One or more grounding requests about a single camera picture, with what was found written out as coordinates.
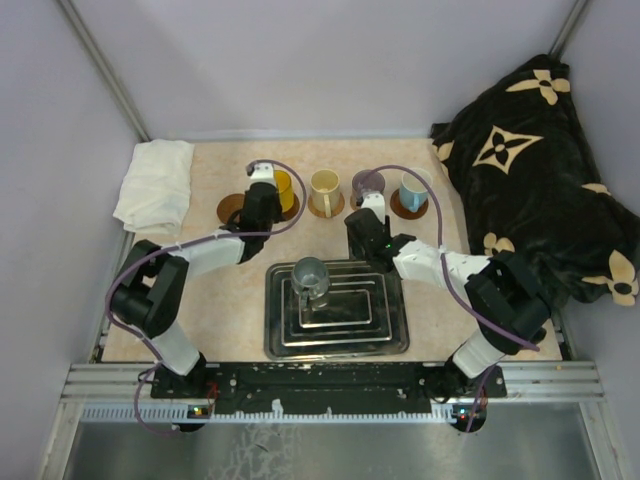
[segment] purple mug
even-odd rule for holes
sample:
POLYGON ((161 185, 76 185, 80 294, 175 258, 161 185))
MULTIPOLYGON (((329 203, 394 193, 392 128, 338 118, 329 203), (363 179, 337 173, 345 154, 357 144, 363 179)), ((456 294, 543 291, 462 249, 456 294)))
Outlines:
POLYGON ((362 196, 363 191, 376 191, 384 193, 386 182, 380 172, 369 175, 371 170, 361 170, 351 180, 351 201, 355 205, 356 200, 362 196))

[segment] yellow mug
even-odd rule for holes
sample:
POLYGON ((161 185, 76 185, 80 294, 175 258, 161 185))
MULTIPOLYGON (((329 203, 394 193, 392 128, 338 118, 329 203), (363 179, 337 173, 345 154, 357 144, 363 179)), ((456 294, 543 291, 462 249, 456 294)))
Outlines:
POLYGON ((283 172, 282 170, 276 170, 273 172, 273 175, 276 179, 276 185, 278 186, 282 213, 288 212, 293 208, 293 185, 291 184, 291 177, 287 172, 283 172))
POLYGON ((311 201, 326 218, 333 216, 340 203, 340 177, 333 170, 318 170, 311 177, 311 201))

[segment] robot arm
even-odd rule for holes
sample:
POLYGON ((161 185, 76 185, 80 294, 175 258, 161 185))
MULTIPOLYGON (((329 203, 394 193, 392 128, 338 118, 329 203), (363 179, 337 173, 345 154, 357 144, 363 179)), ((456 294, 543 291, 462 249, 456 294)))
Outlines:
MULTIPOLYGON (((222 226, 214 235, 269 232, 281 219, 282 207, 273 166, 267 162, 258 163, 249 174, 250 186, 245 192, 242 210, 232 215, 237 220, 222 226)), ((111 309, 124 323, 145 334, 166 368, 179 376, 190 376, 196 366, 203 366, 206 360, 175 321, 185 282, 217 268, 250 260, 262 250, 268 238, 224 237, 159 255, 122 282, 114 293, 111 309), (153 284, 148 286, 146 279, 153 279, 153 284)), ((160 248, 148 240, 137 242, 120 273, 160 248)))
MULTIPOLYGON (((542 325, 551 315, 549 302, 519 256, 511 252, 493 258, 464 255, 432 247, 410 235, 391 237, 389 217, 384 212, 384 198, 374 192, 365 194, 362 208, 345 219, 352 258, 366 260, 383 273, 396 271, 403 280, 446 289, 444 256, 452 288, 475 312, 523 340, 538 343, 544 338, 542 325)), ((447 365, 473 379, 521 348, 480 324, 447 365)))

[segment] black pillow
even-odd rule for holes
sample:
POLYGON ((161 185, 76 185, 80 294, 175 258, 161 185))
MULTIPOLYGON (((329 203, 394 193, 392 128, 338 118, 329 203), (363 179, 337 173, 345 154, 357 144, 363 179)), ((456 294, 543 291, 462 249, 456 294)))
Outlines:
POLYGON ((556 307, 607 292, 632 306, 640 219, 602 185, 568 77, 568 65, 534 57, 434 124, 434 149, 462 197, 472 254, 523 255, 556 307))

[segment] stainless steel tray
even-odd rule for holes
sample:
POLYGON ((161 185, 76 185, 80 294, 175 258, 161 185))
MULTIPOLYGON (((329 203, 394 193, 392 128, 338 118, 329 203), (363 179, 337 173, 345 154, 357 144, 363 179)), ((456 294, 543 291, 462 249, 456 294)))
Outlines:
POLYGON ((276 264, 267 271, 267 356, 317 360, 404 352, 409 333, 400 278, 376 273, 366 262, 325 264, 331 287, 306 309, 291 285, 294 263, 276 264))

